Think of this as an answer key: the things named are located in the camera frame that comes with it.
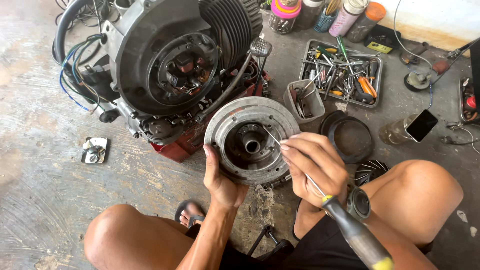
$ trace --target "concrete floor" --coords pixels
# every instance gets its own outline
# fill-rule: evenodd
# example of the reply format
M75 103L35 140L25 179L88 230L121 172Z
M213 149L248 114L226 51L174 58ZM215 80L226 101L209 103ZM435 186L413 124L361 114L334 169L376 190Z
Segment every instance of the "concrete floor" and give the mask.
M144 214L167 218L173 218L178 204L191 197L208 208L210 196L202 181L204 153L196 153L183 164L174 163L157 155L143 140L133 139L121 120L101 123L62 93L59 67L50 58L54 19L60 12L53 1L0 2L0 269L93 269L83 252L84 233L95 216L114 204L128 203ZM94 31L78 25L69 43L78 43ZM306 42L311 38L335 42L328 34L313 30L279 36L266 24L263 33L274 45L265 69L273 79L272 99L279 102L283 102L286 85L298 79ZM347 45L369 51L362 45ZM458 79L471 75L469 59L457 61L435 85L431 112L440 122L432 133L421 144L392 147L379 140L378 129L420 112L430 101L427 91L413 93L404 87L408 70L398 60L399 53L383 56L380 105L373 110L348 105L346 112L370 128L375 143L372 159L390 167L409 159L430 160L458 179L465 198L457 210L467 219L462 221L455 211L428 258L440 269L472 269L480 263L479 237L471 233L472 227L480 226L475 214L480 210L475 196L480 191L479 155L470 146L446 146L439 141L441 135L452 135L445 122L459 120ZM434 49L424 56L435 61L443 53ZM332 98L325 106L327 112L345 109ZM301 129L315 132L320 122ZM479 134L475 128L468 129L476 137ZM455 135L458 140L470 140L466 132ZM88 136L111 140L106 163L87 166L80 162L82 143ZM350 173L355 169L348 167ZM274 192L251 187L231 236L239 250L247 252L267 223L274 225L278 238L296 244L290 230L297 198L290 187ZM273 242L263 240L256 254L272 247Z

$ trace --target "foot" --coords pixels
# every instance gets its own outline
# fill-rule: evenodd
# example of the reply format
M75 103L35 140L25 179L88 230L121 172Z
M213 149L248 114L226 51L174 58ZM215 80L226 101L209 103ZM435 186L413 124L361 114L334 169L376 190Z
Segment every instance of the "foot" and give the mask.
M190 217L191 216L201 216L201 217L204 217L205 215L202 214L202 211L200 210L200 208L197 207L196 204L194 203L189 203L187 204L187 207L185 208L185 210L183 210L181 212L181 216L180 216L180 223L187 227L188 228L188 223L190 222ZM198 221L198 220L195 220L193 222L193 224L202 224L203 221Z
M322 211L306 200L302 200L295 219L295 225L293 226L295 236L302 239L324 215L325 211Z

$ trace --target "white wall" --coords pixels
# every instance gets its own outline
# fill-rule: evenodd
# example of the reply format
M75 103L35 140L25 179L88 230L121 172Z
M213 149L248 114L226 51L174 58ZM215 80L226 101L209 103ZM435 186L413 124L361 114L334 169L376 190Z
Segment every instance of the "white wall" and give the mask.
M372 0L387 10L379 23L393 29L398 0ZM431 46L457 49L480 37L480 0L402 0L396 15L402 37Z

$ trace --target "hand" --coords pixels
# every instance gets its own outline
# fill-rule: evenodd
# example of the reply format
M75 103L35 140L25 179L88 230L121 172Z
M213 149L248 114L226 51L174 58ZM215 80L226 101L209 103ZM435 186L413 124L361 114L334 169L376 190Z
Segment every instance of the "hand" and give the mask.
M218 157L210 145L204 145L207 156L207 168L204 184L212 195L212 203L221 207L238 209L245 200L249 186L234 184L230 179L219 173Z
M297 196L322 207L323 195L307 179L305 174L308 174L326 195L337 195L340 202L347 199L348 173L327 137L304 132L280 143L283 159L290 167L293 192Z

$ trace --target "man's right hand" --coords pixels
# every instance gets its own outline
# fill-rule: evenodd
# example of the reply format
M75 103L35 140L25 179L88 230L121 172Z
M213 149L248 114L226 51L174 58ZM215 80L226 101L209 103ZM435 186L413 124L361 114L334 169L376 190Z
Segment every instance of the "man's right hand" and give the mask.
M305 174L308 174L323 193L337 195L340 202L345 202L348 173L343 160L327 137L304 132L280 143L284 160L290 167L293 192L297 196L316 207L322 207L323 196L307 179Z

